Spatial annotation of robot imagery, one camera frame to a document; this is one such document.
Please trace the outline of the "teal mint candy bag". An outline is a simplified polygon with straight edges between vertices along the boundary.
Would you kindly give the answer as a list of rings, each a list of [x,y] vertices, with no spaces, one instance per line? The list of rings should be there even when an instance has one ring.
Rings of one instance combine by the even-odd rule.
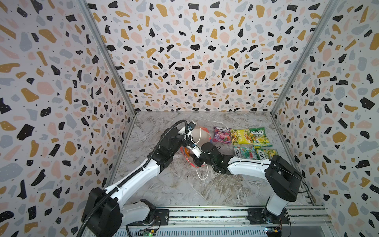
[[[234,147],[235,156],[241,159],[258,160],[257,153],[253,147]]]

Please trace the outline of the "red paper bag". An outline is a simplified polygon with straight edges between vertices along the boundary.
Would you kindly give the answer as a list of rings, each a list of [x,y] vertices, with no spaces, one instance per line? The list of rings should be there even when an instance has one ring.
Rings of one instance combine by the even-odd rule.
[[[197,144],[199,148],[207,142],[211,141],[211,135],[208,131],[207,128],[202,127],[202,126],[196,126],[196,128],[193,130],[192,135],[189,137],[190,145],[192,144]],[[183,154],[184,158],[186,161],[193,167],[195,168],[195,171],[197,173],[198,178],[201,181],[204,181],[208,178],[209,176],[209,166],[206,164],[203,164],[202,166],[198,167],[197,165],[194,164],[194,157],[195,155],[191,152],[191,150],[188,147],[181,147],[180,148],[181,153]],[[204,176],[200,175],[200,171],[202,167],[206,167],[206,174]]]

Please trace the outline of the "yellow snack bag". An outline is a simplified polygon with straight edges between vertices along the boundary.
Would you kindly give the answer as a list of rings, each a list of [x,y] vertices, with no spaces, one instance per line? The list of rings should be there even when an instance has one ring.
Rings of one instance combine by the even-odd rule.
[[[253,135],[249,129],[231,129],[233,145],[253,145]]]

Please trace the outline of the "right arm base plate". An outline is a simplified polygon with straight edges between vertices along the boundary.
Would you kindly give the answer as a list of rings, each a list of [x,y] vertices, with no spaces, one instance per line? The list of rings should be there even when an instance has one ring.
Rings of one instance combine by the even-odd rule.
[[[284,209],[279,216],[272,214],[266,208],[249,208],[247,209],[247,219],[250,224],[289,224],[288,214]]]

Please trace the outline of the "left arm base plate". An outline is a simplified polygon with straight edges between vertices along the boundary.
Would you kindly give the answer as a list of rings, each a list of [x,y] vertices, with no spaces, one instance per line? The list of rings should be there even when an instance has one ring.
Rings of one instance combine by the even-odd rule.
[[[129,226],[167,226],[169,222],[169,209],[156,209],[150,211],[147,217],[142,221],[136,221]]]

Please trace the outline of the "pink berries candy bag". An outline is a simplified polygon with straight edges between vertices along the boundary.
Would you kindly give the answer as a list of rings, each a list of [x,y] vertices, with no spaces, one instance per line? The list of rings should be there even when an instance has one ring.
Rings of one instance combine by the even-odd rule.
[[[231,129],[226,127],[214,127],[214,136],[212,139],[213,142],[216,143],[223,143],[227,145],[232,144],[232,135],[231,135]]]

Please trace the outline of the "green yellow candy bag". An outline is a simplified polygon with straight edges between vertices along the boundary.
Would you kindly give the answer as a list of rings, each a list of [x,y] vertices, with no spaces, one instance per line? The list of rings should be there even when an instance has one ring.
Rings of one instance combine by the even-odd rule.
[[[268,139],[264,127],[250,128],[249,132],[251,134],[251,138],[253,141],[252,144],[254,145],[254,147],[272,147],[272,143]]]

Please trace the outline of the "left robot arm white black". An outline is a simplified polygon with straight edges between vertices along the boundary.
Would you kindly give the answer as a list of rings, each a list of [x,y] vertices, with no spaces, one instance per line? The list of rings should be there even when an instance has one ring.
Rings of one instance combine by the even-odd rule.
[[[85,229],[97,237],[112,237],[121,226],[152,222],[156,210],[153,204],[145,199],[130,205],[127,201],[144,184],[162,173],[181,147],[192,144],[191,133],[195,124],[186,123],[178,129],[181,123],[180,120],[166,129],[148,158],[130,174],[104,189],[97,187],[90,191],[78,237],[83,235]]]

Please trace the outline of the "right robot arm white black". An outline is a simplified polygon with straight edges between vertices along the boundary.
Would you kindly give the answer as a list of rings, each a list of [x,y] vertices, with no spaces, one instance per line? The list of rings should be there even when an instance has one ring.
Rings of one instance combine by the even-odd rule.
[[[188,149],[198,167],[206,164],[219,174],[247,175],[264,179],[270,184],[273,194],[259,214],[255,213],[248,218],[252,223],[275,223],[281,220],[286,205],[297,200],[302,183],[301,174],[279,155],[266,160],[242,159],[221,154],[210,142],[201,148],[193,145]]]

